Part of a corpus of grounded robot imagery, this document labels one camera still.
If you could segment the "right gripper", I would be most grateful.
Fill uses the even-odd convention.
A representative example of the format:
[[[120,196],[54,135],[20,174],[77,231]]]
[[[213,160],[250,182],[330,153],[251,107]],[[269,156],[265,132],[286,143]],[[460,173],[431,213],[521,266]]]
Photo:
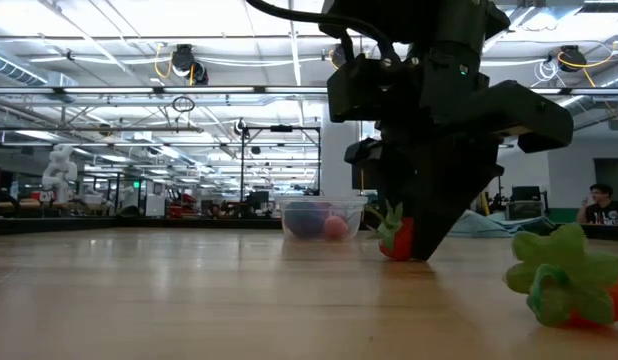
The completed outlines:
[[[380,184],[383,207],[402,212],[400,229],[380,241],[393,260],[428,260],[495,177],[495,145],[461,139],[470,97],[489,86],[481,51],[412,47],[403,62],[359,55],[327,80],[331,122],[373,121],[381,132],[349,145],[344,161],[353,189]],[[443,144],[447,137],[458,144]]]

